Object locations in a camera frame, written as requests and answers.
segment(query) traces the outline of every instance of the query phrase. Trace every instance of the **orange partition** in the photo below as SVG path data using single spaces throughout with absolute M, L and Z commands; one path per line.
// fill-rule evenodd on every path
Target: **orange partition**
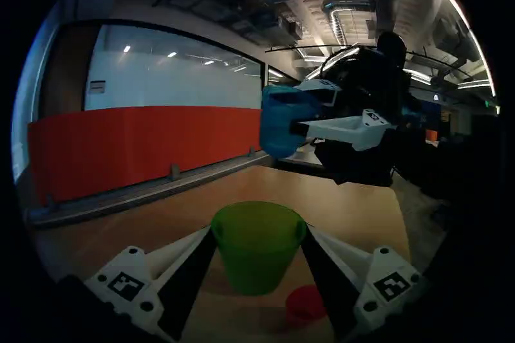
M 259 149 L 261 110 L 122 107 L 49 116 L 28 130 L 40 202 L 66 201 Z

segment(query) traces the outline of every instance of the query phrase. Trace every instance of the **table surface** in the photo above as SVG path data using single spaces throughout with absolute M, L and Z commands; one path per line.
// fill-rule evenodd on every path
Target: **table surface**
M 336 238 L 371 252 L 389 245 L 409 261 L 409 247 L 393 190 L 252 166 L 208 184 L 104 218 L 37 231 L 35 244 L 50 275 L 87 279 L 128 245 L 146 252 L 209 224 L 217 210 L 240 201 L 278 203 Z M 245 297 L 230 287 L 218 252 L 209 266 L 183 333 L 183 342 L 333 342 L 327 317 L 288 329 L 285 301 L 295 288 L 313 284 L 299 249 L 279 287 Z

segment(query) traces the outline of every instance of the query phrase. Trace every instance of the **green cup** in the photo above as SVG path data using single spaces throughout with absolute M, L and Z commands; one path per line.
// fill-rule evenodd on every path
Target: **green cup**
M 221 209 L 211 229 L 229 282 L 242 295 L 274 291 L 306 235 L 306 223 L 293 210 L 260 201 Z

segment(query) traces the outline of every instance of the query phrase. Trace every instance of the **glass wall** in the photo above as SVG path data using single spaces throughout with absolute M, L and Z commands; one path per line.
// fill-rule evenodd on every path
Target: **glass wall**
M 169 32 L 104 25 L 85 110 L 130 106 L 261 107 L 261 64 Z

